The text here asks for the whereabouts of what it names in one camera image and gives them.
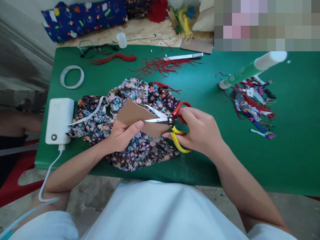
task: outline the blue patterned fabric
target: blue patterned fabric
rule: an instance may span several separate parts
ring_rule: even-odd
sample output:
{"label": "blue patterned fabric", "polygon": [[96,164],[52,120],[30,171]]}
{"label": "blue patterned fabric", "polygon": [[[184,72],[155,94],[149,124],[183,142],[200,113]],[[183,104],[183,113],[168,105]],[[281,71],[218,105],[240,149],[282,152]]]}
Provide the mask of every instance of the blue patterned fabric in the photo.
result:
{"label": "blue patterned fabric", "polygon": [[75,3],[41,11],[42,25],[54,42],[63,42],[103,28],[120,25],[128,20],[124,0],[96,3]]}

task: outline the concrete floor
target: concrete floor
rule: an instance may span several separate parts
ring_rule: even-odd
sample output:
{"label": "concrete floor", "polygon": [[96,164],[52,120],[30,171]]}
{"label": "concrete floor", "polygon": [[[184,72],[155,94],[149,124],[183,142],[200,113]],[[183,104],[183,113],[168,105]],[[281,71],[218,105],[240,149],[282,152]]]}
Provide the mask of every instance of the concrete floor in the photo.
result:
{"label": "concrete floor", "polygon": [[[29,170],[21,176],[19,184],[39,181],[44,179],[45,174],[44,170]],[[119,181],[120,178],[89,175],[72,190],[67,211],[73,216],[80,236],[103,211]],[[244,232],[240,216],[222,188],[203,186],[198,188]],[[25,213],[36,193],[33,192],[2,207],[0,227],[5,229]],[[269,195],[297,239],[320,240],[320,202],[298,195],[280,193],[269,193]]]}

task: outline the glue stick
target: glue stick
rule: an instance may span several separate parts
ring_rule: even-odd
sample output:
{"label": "glue stick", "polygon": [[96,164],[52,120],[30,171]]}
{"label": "glue stick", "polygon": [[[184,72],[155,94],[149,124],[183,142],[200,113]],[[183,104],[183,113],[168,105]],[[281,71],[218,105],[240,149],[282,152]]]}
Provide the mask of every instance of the glue stick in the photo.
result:
{"label": "glue stick", "polygon": [[227,89],[232,85],[246,80],[258,73],[267,70],[287,58],[287,52],[268,52],[262,57],[257,58],[252,63],[241,68],[238,72],[228,76],[226,79],[219,83],[220,88]]}

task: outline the cardboard piece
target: cardboard piece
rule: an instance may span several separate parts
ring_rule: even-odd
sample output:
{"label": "cardboard piece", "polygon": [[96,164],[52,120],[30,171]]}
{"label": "cardboard piece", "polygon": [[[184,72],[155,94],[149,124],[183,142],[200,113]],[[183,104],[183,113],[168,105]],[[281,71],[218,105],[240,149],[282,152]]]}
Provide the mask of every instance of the cardboard piece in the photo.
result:
{"label": "cardboard piece", "polygon": [[204,41],[204,40],[197,40],[195,38],[192,38],[189,44],[185,44],[184,43],[185,39],[186,38],[184,38],[182,40],[180,48],[195,51],[195,52],[203,52],[203,53],[208,53],[208,54],[212,53],[213,40],[212,41]]}
{"label": "cardboard piece", "polygon": [[144,125],[141,129],[141,132],[144,132],[150,135],[151,137],[157,138],[161,134],[166,132],[170,127],[166,124],[150,123],[144,121],[155,118],[158,117],[148,112],[142,106],[134,103],[130,99],[126,101],[126,103],[123,105],[123,107],[116,116],[116,119],[118,121],[123,122],[128,126],[132,125],[133,123],[139,120],[143,121]]}

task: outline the white tape roll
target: white tape roll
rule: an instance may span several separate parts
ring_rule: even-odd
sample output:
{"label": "white tape roll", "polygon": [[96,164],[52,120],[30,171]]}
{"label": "white tape roll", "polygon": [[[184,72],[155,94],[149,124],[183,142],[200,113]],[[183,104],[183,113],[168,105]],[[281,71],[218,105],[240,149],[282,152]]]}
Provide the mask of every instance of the white tape roll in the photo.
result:
{"label": "white tape roll", "polygon": [[[74,86],[67,86],[67,85],[64,83],[64,77],[66,76],[67,72],[69,72],[70,69],[79,69],[80,72],[81,72],[80,80],[79,80],[79,82],[78,82],[76,85],[74,85]],[[61,76],[60,76],[60,83],[61,83],[62,86],[66,87],[66,88],[76,89],[76,88],[78,88],[78,87],[82,84],[83,79],[84,79],[84,72],[83,72],[83,70],[82,70],[80,67],[78,67],[78,66],[72,65],[72,66],[66,67],[66,68],[62,71]]]}

